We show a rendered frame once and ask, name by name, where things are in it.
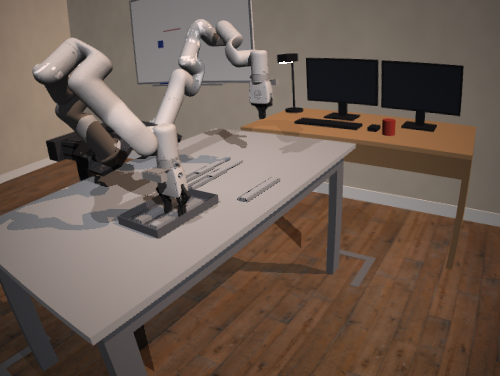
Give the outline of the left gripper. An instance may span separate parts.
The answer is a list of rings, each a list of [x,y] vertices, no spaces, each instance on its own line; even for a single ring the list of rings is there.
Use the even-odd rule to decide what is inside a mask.
[[[270,100],[270,96],[272,96],[272,100]],[[266,118],[266,109],[269,106],[273,105],[273,92],[271,82],[269,80],[252,82],[250,81],[249,102],[252,103],[251,105],[257,108],[259,112],[259,119]]]

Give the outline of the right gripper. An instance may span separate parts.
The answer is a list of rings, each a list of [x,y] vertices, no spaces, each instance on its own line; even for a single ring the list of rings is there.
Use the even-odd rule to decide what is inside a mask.
[[[188,199],[191,197],[191,195],[187,191],[188,186],[187,186],[185,172],[181,164],[174,168],[170,168],[165,172],[167,173],[168,181],[164,183],[157,182],[158,186],[156,188],[156,191],[162,198],[162,201],[164,203],[165,213],[168,213],[169,211],[173,210],[170,196],[176,198],[179,204],[178,213],[180,217],[181,215],[187,212],[185,205]],[[182,198],[182,201],[180,200],[180,198]]]

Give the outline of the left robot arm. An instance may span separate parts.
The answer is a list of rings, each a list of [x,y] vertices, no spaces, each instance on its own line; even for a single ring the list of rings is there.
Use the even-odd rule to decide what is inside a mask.
[[[174,124],[182,105],[184,94],[192,97],[198,93],[205,73],[205,65],[198,58],[200,38],[212,47],[226,45],[225,54],[233,66],[251,66],[250,78],[252,81],[270,80],[271,85],[279,85],[279,79],[269,78],[267,51],[237,51],[236,48],[242,44],[243,37],[228,21],[218,22],[215,29],[209,22],[203,19],[198,19],[190,25],[178,61],[182,69],[176,69],[171,73],[168,87],[157,115],[153,121],[150,120],[149,122],[154,122],[158,125],[165,123]]]

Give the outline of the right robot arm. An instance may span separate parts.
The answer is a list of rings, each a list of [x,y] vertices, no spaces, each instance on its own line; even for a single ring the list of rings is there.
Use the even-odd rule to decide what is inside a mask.
[[[150,131],[103,82],[112,69],[103,53],[79,39],[69,38],[45,61],[35,65],[32,73],[36,81],[46,85],[57,103],[56,115],[89,146],[97,162],[112,160],[121,142],[112,138],[92,114],[83,113],[86,107],[140,156],[156,153],[157,166],[142,171],[142,177],[164,183],[168,181],[164,172],[181,164],[176,126],[159,124],[149,126]]]

